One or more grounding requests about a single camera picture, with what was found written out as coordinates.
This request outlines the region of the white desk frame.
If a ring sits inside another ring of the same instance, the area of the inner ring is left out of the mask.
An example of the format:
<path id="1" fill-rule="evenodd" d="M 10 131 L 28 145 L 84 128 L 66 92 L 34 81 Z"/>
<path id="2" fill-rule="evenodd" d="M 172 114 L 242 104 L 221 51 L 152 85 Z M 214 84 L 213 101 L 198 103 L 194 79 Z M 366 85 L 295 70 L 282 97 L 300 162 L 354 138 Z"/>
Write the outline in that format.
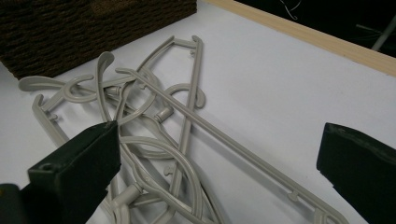
<path id="1" fill-rule="evenodd" d="M 393 18 L 389 22 L 389 25 L 386 27 L 384 32 L 375 41 L 375 43 L 372 46 L 372 50 L 379 51 L 395 29 L 396 29 L 396 14 L 393 16 Z"/>

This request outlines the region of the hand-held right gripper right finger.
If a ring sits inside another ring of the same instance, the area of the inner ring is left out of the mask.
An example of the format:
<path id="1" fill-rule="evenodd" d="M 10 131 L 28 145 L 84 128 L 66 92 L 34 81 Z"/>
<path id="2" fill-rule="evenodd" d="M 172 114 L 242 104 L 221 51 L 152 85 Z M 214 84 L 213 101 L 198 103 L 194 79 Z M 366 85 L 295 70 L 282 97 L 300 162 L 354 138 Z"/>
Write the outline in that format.
<path id="1" fill-rule="evenodd" d="M 317 169 L 369 224 L 396 224 L 396 149 L 327 123 Z"/>

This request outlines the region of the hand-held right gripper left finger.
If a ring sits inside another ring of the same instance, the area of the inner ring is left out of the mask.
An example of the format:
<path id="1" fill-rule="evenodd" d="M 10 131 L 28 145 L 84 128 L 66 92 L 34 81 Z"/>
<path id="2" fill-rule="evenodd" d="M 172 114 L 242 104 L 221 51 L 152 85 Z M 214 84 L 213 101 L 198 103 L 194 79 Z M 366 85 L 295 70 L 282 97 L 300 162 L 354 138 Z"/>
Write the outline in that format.
<path id="1" fill-rule="evenodd" d="M 28 170 L 34 224 L 85 224 L 120 170 L 118 123 L 84 130 Z"/>

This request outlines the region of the brown woven basket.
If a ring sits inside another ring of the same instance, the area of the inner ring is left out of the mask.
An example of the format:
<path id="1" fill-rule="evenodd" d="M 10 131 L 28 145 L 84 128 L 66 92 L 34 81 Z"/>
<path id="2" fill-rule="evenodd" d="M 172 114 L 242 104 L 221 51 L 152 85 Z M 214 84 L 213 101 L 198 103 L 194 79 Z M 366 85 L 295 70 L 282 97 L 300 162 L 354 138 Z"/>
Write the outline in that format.
<path id="1" fill-rule="evenodd" d="M 197 11 L 197 0 L 0 0 L 0 63 L 55 77 Z"/>

